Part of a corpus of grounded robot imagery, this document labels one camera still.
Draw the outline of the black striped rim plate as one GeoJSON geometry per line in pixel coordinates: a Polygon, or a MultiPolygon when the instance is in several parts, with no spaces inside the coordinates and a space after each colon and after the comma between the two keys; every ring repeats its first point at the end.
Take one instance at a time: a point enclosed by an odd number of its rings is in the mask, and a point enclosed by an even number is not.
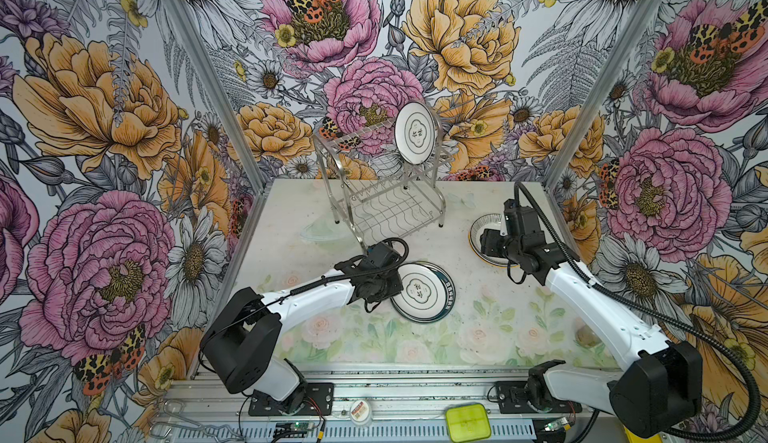
{"type": "Polygon", "coordinates": [[[507,225],[502,214],[488,213],[477,218],[470,227],[468,238],[472,251],[484,262],[499,268],[509,264],[505,249],[507,225]],[[493,236],[486,245],[485,233],[488,231],[497,231],[499,236],[493,236]]]}

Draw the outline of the black line flower plate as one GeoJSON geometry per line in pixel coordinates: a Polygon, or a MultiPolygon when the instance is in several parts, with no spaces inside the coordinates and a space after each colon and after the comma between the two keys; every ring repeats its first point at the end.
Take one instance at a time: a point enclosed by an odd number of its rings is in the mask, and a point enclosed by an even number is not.
{"type": "Polygon", "coordinates": [[[417,322],[437,321],[448,301],[442,280],[428,267],[411,263],[398,269],[402,290],[391,298],[395,310],[417,322]]]}

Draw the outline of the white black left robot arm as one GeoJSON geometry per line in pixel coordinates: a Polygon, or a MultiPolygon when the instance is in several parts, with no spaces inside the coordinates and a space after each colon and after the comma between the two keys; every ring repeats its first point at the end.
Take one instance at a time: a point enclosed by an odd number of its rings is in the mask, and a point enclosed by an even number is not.
{"type": "Polygon", "coordinates": [[[235,292],[210,324],[199,355],[231,394],[268,397],[288,413],[307,398],[304,375],[275,356],[281,337],[327,311],[361,301],[368,311],[399,294],[407,242],[386,238],[316,279],[279,291],[235,292]]]}

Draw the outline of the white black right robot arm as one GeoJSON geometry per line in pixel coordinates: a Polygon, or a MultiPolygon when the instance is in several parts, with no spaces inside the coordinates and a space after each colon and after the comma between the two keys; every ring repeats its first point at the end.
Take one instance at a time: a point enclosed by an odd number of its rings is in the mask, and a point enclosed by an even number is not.
{"type": "Polygon", "coordinates": [[[633,434],[648,438],[698,414],[703,363],[688,343],[672,342],[606,291],[558,237],[538,207],[510,198],[503,223],[480,237],[484,254],[506,259],[564,300],[596,334],[619,366],[613,373],[580,369],[555,359],[528,371],[528,404],[552,410],[573,401],[612,414],[633,434]]]}

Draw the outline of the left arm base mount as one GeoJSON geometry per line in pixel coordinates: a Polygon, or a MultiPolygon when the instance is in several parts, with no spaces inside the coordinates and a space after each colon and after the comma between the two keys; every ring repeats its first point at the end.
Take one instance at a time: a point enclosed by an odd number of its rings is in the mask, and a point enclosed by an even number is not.
{"type": "Polygon", "coordinates": [[[285,400],[278,401],[263,392],[250,400],[251,417],[329,416],[332,413],[335,385],[330,382],[300,383],[285,400]]]}

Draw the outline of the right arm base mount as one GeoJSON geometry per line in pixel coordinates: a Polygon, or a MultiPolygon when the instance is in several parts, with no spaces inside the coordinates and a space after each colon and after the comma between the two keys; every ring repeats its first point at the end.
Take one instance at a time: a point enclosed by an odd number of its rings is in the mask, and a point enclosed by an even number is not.
{"type": "Polygon", "coordinates": [[[486,394],[501,414],[580,414],[583,407],[572,401],[552,399],[536,406],[523,381],[497,381],[486,394]]]}

